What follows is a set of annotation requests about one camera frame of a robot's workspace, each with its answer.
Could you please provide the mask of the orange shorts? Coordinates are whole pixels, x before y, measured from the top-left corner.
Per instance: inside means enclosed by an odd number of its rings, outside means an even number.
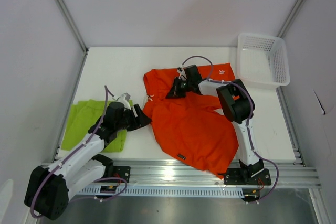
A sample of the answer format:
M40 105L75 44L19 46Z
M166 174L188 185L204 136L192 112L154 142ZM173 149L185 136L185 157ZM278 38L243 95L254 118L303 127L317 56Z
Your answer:
M198 170L222 179L238 150L235 129L217 112L217 97L188 92L166 99L177 70L152 69L144 74L149 96L143 112L152 120L155 139L163 152Z

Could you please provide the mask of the lime green shorts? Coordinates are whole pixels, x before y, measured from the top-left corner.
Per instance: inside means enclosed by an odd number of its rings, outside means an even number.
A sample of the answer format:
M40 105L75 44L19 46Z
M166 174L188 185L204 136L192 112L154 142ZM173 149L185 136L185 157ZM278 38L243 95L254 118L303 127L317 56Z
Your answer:
M103 108L104 101L96 100L78 101L72 105L61 149L73 149L101 117Z

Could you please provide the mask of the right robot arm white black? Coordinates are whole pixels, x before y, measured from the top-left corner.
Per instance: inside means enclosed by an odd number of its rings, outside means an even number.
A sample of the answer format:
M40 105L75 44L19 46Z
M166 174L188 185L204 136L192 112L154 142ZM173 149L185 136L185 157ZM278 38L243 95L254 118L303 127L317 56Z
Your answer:
M181 66L177 72L179 76L174 79L166 98L179 99L187 92L217 97L225 118L232 122L237 135L240 179L246 184L253 183L265 167L255 148L252 124L255 104L243 82L240 79L218 81L202 78L196 65Z

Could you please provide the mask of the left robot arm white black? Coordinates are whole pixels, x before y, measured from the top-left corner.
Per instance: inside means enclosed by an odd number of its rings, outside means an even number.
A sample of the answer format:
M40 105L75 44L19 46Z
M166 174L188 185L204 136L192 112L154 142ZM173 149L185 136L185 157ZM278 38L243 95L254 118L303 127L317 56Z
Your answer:
M120 131L149 125L152 120L138 104L111 102L83 139L63 158L31 173L24 204L32 217L56 220L77 194L95 181L113 180L114 162L101 154Z

